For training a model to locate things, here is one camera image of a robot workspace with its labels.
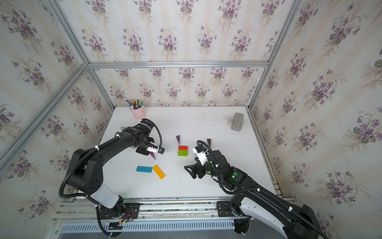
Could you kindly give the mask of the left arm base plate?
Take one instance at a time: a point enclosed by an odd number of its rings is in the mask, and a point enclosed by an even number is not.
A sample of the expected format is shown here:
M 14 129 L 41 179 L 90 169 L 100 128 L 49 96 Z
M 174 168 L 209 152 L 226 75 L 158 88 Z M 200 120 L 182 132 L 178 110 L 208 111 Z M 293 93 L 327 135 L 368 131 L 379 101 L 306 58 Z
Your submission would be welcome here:
M 99 209 L 99 218 L 101 220 L 127 220 L 137 219 L 139 215 L 139 203 L 123 203 L 122 211 L 114 213 L 111 209 L 101 207 Z

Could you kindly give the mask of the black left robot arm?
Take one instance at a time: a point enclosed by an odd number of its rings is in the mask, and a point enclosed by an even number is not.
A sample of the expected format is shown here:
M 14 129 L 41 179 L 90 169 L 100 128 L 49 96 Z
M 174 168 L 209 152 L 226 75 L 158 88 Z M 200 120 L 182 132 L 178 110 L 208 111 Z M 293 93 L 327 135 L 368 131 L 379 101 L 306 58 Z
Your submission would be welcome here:
M 59 187 L 59 197 L 84 197 L 97 206 L 121 214 L 123 199 L 104 183 L 103 167 L 127 148 L 134 148 L 146 156 L 151 152 L 163 154 L 162 142 L 159 128 L 151 120 L 141 119 L 135 126 L 124 128 L 102 144 L 76 150 Z

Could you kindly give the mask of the green rectangular block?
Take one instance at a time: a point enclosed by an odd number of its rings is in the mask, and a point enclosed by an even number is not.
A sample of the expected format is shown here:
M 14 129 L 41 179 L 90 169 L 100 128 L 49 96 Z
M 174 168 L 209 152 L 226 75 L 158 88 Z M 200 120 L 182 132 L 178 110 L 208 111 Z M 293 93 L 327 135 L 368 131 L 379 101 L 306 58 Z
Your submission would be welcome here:
M 178 156 L 187 157 L 188 151 L 187 150 L 178 150 Z

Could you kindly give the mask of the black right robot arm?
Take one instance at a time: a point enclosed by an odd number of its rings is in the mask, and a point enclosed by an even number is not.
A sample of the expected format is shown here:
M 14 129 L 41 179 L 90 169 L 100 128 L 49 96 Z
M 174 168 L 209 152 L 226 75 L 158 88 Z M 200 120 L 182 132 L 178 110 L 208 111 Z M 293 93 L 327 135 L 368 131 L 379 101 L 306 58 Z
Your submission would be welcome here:
M 320 229 L 314 211 L 303 205 L 299 207 L 257 183 L 247 173 L 230 166 L 219 150 L 212 150 L 201 140 L 193 148 L 196 163 L 185 166 L 192 178 L 210 175 L 221 190 L 231 195 L 231 213 L 239 217 L 234 222 L 235 232 L 245 234 L 250 221 L 256 219 L 273 228 L 286 239 L 326 239 L 328 236 Z

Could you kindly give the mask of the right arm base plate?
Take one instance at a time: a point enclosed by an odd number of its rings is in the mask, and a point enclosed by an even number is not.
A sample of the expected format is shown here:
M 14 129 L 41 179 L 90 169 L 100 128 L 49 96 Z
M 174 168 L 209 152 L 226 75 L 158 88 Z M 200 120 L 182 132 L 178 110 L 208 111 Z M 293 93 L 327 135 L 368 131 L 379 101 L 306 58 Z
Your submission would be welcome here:
M 216 208 L 219 217 L 239 217 L 242 215 L 239 207 L 230 201 L 218 201 Z

